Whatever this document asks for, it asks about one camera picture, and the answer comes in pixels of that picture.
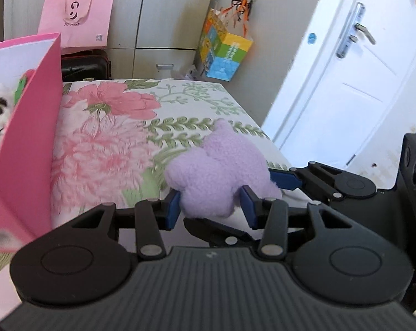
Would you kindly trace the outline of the purple plush toy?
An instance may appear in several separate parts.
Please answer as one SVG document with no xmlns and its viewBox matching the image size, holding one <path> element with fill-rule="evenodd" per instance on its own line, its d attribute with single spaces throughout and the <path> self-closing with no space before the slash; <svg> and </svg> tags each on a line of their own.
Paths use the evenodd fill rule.
<svg viewBox="0 0 416 331">
<path fill-rule="evenodd" d="M 181 193 L 182 211 L 190 218 L 230 217 L 243 186 L 259 198 L 282 196 L 261 151 L 222 119 L 214 123 L 201 146 L 191 147 L 169 162 L 165 180 Z"/>
</svg>

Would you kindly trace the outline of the floral bed sheet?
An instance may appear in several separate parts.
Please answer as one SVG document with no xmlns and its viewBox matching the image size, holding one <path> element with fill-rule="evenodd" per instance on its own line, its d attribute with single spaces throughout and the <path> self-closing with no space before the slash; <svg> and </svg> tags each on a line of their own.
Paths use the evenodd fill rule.
<svg viewBox="0 0 416 331">
<path fill-rule="evenodd" d="M 165 196 L 165 169 L 199 147 L 226 120 L 263 154 L 268 168 L 287 160 L 243 107 L 220 85 L 180 80 L 73 82 L 63 86 L 51 162 L 51 229 L 103 202 L 131 208 Z M 308 198 L 280 189 L 290 205 Z M 227 225 L 246 229 L 235 205 Z M 8 266 L 14 252 L 0 252 L 0 318 L 18 302 Z"/>
</svg>

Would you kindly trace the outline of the white door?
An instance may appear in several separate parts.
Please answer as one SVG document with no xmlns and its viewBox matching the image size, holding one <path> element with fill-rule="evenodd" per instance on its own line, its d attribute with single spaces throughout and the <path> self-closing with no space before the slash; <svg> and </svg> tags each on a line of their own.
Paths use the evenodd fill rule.
<svg viewBox="0 0 416 331">
<path fill-rule="evenodd" d="M 346 21 L 361 2 L 363 34 L 336 56 Z M 416 0 L 327 0 L 313 19 L 310 45 L 319 52 L 274 143 L 288 164 L 317 161 L 346 168 L 392 107 L 416 57 Z"/>
</svg>

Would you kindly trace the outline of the pink storage box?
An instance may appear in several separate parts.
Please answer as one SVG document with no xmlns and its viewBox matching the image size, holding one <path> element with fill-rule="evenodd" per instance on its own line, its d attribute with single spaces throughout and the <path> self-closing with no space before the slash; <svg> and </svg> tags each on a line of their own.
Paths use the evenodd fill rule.
<svg viewBox="0 0 416 331">
<path fill-rule="evenodd" d="M 0 42 L 0 83 L 16 89 L 31 71 L 0 143 L 0 252 L 51 230 L 51 162 L 63 93 L 60 35 Z"/>
</svg>

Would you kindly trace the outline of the black suitcase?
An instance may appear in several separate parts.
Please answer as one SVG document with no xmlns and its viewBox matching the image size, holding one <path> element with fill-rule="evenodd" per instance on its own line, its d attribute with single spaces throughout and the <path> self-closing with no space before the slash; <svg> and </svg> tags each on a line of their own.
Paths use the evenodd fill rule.
<svg viewBox="0 0 416 331">
<path fill-rule="evenodd" d="M 92 49 L 61 56 L 63 82 L 109 80 L 111 63 L 102 49 Z"/>
</svg>

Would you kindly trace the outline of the colourful paper gift bag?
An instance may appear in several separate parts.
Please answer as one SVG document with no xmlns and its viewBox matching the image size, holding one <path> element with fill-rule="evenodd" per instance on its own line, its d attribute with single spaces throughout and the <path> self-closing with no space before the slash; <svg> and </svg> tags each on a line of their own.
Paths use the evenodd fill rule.
<svg viewBox="0 0 416 331">
<path fill-rule="evenodd" d="M 253 44 L 248 20 L 228 7 L 210 8 L 198 45 L 197 69 L 209 79 L 231 81 Z"/>
</svg>

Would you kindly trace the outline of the grey wardrobe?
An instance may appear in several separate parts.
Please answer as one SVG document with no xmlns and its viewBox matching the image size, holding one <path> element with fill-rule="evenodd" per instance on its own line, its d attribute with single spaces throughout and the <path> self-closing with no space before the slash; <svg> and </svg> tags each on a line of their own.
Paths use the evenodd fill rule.
<svg viewBox="0 0 416 331">
<path fill-rule="evenodd" d="M 4 37 L 39 34 L 45 0 L 4 0 Z M 104 48 L 115 79 L 171 79 L 190 67 L 210 0 L 113 0 Z"/>
</svg>

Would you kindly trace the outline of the pink paper shopping bag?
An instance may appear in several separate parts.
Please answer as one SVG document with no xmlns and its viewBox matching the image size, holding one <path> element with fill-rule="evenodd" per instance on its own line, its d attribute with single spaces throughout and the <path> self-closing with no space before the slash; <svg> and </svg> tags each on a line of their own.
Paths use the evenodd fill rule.
<svg viewBox="0 0 416 331">
<path fill-rule="evenodd" d="M 113 0 L 45 0 L 38 32 L 58 33 L 62 49 L 103 49 Z"/>
</svg>

